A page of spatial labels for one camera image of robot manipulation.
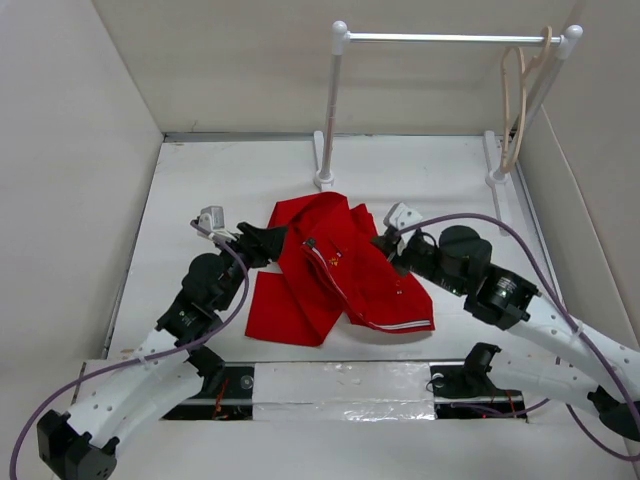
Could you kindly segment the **red trousers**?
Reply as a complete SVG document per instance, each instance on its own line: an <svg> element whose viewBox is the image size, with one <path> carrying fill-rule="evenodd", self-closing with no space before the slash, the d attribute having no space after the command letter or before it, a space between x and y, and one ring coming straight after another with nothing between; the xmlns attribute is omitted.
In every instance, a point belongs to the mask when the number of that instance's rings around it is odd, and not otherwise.
<svg viewBox="0 0 640 480"><path fill-rule="evenodd" d="M282 200L268 225L287 235L278 272L257 274L246 336L318 347L341 315L386 334L434 330L430 295L373 245L378 232L365 205L335 192Z"/></svg>

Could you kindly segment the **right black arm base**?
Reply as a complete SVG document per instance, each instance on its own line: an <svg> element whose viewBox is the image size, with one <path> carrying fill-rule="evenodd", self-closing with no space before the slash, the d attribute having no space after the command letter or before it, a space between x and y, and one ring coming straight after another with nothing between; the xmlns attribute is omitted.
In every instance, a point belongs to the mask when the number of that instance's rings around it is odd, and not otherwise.
<svg viewBox="0 0 640 480"><path fill-rule="evenodd" d="M433 394L438 420L527 419L520 391L469 379L462 362L434 362L429 367L431 379L426 390Z"/></svg>

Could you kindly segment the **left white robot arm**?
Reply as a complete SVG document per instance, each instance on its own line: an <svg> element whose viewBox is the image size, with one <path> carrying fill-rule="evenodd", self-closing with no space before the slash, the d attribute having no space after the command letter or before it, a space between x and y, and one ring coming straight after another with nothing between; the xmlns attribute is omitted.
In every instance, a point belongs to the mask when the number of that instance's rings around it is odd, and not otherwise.
<svg viewBox="0 0 640 480"><path fill-rule="evenodd" d="M191 261L174 301L131 359L106 368L106 380L66 412L50 410L38 420L39 456L58 478L109 478L138 429L222 387L225 363L205 344L227 325L222 312L239 313L232 302L246 300L249 271L279 259L287 230L242 222L233 234L192 225L217 252Z"/></svg>

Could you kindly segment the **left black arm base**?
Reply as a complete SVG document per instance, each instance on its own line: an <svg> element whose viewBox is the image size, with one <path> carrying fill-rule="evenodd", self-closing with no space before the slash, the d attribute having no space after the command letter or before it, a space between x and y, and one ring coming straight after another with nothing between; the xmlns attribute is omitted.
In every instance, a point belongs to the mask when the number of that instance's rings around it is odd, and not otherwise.
<svg viewBox="0 0 640 480"><path fill-rule="evenodd" d="M207 379L201 391L174 407L167 421L248 421L253 419L255 365L227 364L224 372Z"/></svg>

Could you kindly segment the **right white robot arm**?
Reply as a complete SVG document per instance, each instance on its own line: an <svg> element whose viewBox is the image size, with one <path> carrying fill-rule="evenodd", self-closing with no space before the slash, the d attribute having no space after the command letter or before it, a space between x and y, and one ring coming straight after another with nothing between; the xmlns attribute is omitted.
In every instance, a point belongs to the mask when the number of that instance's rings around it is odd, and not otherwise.
<svg viewBox="0 0 640 480"><path fill-rule="evenodd" d="M639 355L594 329L568 323L535 284L492 263L491 244L467 226L446 228L437 243L395 228L372 241L400 273L413 273L461 297L473 318L528 340L554 356L547 365L479 342L462 366L439 374L435 393L470 400L494 391L529 391L577 407L609 430L636 441Z"/></svg>

